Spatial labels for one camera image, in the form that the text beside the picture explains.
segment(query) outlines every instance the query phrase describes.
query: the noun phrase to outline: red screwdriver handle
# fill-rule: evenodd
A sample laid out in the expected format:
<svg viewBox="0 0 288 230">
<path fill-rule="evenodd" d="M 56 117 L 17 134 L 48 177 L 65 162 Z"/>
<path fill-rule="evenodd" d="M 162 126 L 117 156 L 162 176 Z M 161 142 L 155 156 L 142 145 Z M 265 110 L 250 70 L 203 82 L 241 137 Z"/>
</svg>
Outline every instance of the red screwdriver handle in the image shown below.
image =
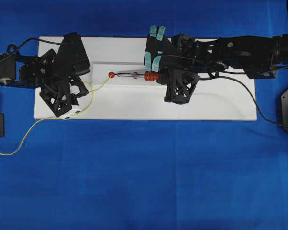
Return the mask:
<svg viewBox="0 0 288 230">
<path fill-rule="evenodd" d="M 161 74 L 159 73 L 152 73 L 152 72 L 146 71 L 144 78 L 145 78 L 145 81 L 155 81 L 159 79 L 160 76 Z"/>
</svg>

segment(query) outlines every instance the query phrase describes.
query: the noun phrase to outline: white platform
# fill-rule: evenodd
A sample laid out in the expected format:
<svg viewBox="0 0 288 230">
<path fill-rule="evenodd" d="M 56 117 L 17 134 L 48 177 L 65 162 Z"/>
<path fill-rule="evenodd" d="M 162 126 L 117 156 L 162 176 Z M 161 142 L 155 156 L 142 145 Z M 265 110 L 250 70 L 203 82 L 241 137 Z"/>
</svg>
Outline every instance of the white platform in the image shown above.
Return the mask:
<svg viewBox="0 0 288 230">
<path fill-rule="evenodd" d="M 62 37 L 41 37 L 60 42 Z M 82 38 L 91 72 L 82 76 L 83 80 L 98 87 L 108 77 L 110 71 L 144 69 L 145 38 Z M 57 45 L 39 43 L 38 55 L 49 49 L 58 50 Z M 227 75 L 241 80 L 255 95 L 254 80 L 244 75 Z M 35 91 L 34 118 L 53 116 L 52 111 Z M 135 120 L 256 120 L 256 107 L 248 92 L 238 83 L 216 79 L 200 81 L 195 88 L 190 103 L 176 105 L 166 103 L 166 86 L 143 79 L 114 77 L 107 85 L 95 92 L 92 107 L 73 119 L 135 119 Z M 91 94 L 80 98 L 84 108 Z"/>
</svg>

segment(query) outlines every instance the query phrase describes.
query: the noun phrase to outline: blue tablecloth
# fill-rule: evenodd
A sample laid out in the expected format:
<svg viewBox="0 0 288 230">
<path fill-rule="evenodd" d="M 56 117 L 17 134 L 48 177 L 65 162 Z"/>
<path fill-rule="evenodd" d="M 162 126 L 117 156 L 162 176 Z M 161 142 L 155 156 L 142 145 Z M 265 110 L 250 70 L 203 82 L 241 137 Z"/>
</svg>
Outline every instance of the blue tablecloth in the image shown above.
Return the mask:
<svg viewBox="0 0 288 230">
<path fill-rule="evenodd" d="M 73 31 L 146 36 L 151 25 L 198 38 L 288 33 L 284 0 L 0 0 L 0 52 Z M 281 120 L 288 70 L 255 84 L 263 112 Z M 3 152 L 34 122 L 33 103 L 32 90 L 0 87 Z M 288 230 L 288 135 L 260 117 L 45 121 L 0 156 L 0 229 Z"/>
</svg>

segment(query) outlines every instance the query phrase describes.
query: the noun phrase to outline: screwdriver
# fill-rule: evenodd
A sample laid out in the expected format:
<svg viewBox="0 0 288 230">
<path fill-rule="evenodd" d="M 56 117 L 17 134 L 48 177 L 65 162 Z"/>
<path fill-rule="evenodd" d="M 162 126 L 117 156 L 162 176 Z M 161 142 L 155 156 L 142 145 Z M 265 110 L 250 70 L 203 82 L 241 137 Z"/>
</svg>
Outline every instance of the screwdriver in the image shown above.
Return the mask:
<svg viewBox="0 0 288 230">
<path fill-rule="evenodd" d="M 114 72 L 109 72 L 109 78 L 113 78 L 114 76 L 118 76 L 118 77 L 131 77 L 131 78 L 144 78 L 145 81 L 155 81 L 157 79 L 159 79 L 159 77 L 161 76 L 160 73 L 153 73 L 153 72 L 149 72 L 149 71 L 145 71 L 145 73 L 114 73 Z"/>
</svg>

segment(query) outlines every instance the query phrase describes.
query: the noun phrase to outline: yellow cable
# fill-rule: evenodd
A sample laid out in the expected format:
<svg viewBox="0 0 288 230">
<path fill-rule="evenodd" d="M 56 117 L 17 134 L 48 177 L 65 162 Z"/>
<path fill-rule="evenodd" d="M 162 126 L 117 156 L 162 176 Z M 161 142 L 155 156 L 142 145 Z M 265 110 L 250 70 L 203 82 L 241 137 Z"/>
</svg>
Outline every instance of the yellow cable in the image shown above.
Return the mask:
<svg viewBox="0 0 288 230">
<path fill-rule="evenodd" d="M 101 85 L 101 86 L 99 86 L 97 89 L 92 89 L 92 90 L 90 90 L 89 92 L 94 92 L 94 91 L 97 91 L 97 90 L 99 90 L 99 89 L 101 89 L 105 84 L 107 84 L 107 82 L 110 80 L 111 78 L 110 77 L 108 77 L 107 79 L 106 79 L 106 81 Z"/>
<path fill-rule="evenodd" d="M 83 80 L 84 83 L 86 83 L 86 84 L 88 84 L 88 85 L 90 86 L 91 90 L 90 90 L 89 92 L 92 92 L 92 97 L 91 97 L 90 103 L 88 104 L 88 106 L 87 106 L 85 109 L 83 109 L 80 113 L 75 114 L 75 115 L 72 115 L 72 116 L 77 116 L 77 115 L 79 115 L 79 114 L 84 113 L 86 110 L 88 110 L 88 109 L 91 107 L 92 102 L 93 102 L 93 100 L 94 100 L 94 91 L 96 91 L 96 90 L 100 89 L 101 87 L 103 87 L 103 86 L 109 81 L 109 79 L 110 79 L 110 78 L 108 78 L 100 87 L 98 87 L 98 88 L 95 89 L 95 90 L 92 89 L 92 84 L 90 84 L 88 81 Z M 52 116 L 51 116 L 51 117 L 46 117 L 46 118 L 43 118 L 43 119 L 40 119 L 40 120 L 36 121 L 36 122 L 29 128 L 29 130 L 26 132 L 26 134 L 24 135 L 23 139 L 21 140 L 18 148 L 17 148 L 14 152 L 11 152 L 11 153 L 1 153 L 1 152 L 0 152 L 0 155 L 1 155 L 1 156 L 11 156 L 11 155 L 14 155 L 15 153 L 17 153 L 17 152 L 20 150 L 20 148 L 22 147 L 25 139 L 27 138 L 27 136 L 29 135 L 29 133 L 31 132 L 31 130 L 35 127 L 35 125 L 37 125 L 38 123 L 40 123 L 40 122 L 42 122 L 42 121 L 49 120 L 49 119 L 51 119 L 51 120 L 59 120 L 59 118 L 56 118 L 56 117 L 52 117 Z"/>
<path fill-rule="evenodd" d="M 23 139 L 21 140 L 18 148 L 17 148 L 14 152 L 11 152 L 11 153 L 1 153 L 1 152 L 0 152 L 0 155 L 1 155 L 1 156 L 11 156 L 11 155 L 17 153 L 17 152 L 20 150 L 21 146 L 23 145 L 24 140 L 27 138 L 27 136 L 29 135 L 29 133 L 30 133 L 31 130 L 33 129 L 33 127 L 34 127 L 37 123 L 39 123 L 39 122 L 42 122 L 42 121 L 47 120 L 47 119 L 52 119 L 52 118 L 53 118 L 53 117 L 47 117 L 47 118 L 43 118 L 43 119 L 40 119 L 40 120 L 36 121 L 36 122 L 29 128 L 29 130 L 27 131 L 27 133 L 25 134 L 25 136 L 24 136 Z"/>
</svg>

